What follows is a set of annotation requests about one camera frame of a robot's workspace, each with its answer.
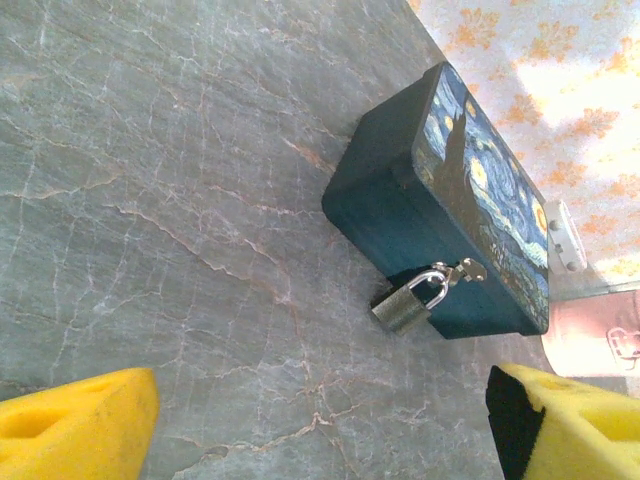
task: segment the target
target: padlock shackle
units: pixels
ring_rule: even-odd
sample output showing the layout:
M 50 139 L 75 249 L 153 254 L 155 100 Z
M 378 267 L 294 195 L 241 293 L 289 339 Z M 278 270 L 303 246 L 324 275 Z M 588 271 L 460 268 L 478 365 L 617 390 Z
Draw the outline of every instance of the padlock shackle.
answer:
M 440 285 L 447 284 L 447 276 L 438 270 L 425 270 L 424 272 L 416 275 L 407 283 L 407 287 L 413 290 L 422 282 L 439 283 Z
M 446 297 L 447 293 L 449 293 L 449 279 L 447 278 L 447 275 L 438 270 L 426 270 L 412 278 L 409 283 L 407 283 L 407 287 L 412 290 L 422 282 L 440 284 L 440 291 L 438 292 L 438 295 L 432 298 L 431 301 L 429 301 L 429 303 L 425 305 L 427 310 L 431 310 L 442 300 L 444 300 L 444 297 Z

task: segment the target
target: padlock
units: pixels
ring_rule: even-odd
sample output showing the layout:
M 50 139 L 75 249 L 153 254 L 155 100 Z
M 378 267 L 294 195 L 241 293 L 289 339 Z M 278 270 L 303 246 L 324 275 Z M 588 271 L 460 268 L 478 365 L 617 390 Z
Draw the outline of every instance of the padlock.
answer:
M 422 282 L 440 285 L 438 295 L 426 305 L 413 294 L 413 289 Z M 426 270 L 373 305 L 371 310 L 382 325 L 392 332 L 404 335 L 419 322 L 428 320 L 431 316 L 431 310 L 444 300 L 448 292 L 447 275 L 438 270 Z

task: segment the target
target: marble surface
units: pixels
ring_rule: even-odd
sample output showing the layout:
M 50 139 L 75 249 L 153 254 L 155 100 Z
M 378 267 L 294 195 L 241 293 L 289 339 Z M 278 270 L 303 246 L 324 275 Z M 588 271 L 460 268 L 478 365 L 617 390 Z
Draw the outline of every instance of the marble surface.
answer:
M 496 479 L 490 366 L 387 335 L 320 198 L 441 53 L 404 0 L 0 5 L 0 399 L 153 367 L 142 479 Z

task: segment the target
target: teal wooden box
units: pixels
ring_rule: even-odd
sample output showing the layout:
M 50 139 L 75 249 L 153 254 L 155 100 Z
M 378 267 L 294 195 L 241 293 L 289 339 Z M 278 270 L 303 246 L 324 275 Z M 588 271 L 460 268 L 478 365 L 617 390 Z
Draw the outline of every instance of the teal wooden box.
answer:
M 447 62 L 364 115 L 322 199 L 396 287 L 438 261 L 472 257 L 487 268 L 486 281 L 460 282 L 434 309 L 430 322 L 446 338 L 547 331 L 542 204 Z

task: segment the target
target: box lid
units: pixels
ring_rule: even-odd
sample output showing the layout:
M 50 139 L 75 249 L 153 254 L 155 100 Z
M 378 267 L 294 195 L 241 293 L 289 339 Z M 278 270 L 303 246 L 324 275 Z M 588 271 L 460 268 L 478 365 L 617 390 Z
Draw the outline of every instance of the box lid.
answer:
M 415 175 L 491 263 L 522 310 L 546 331 L 542 195 L 453 67 L 444 62 L 434 69 L 425 74 L 434 81 L 412 146 Z

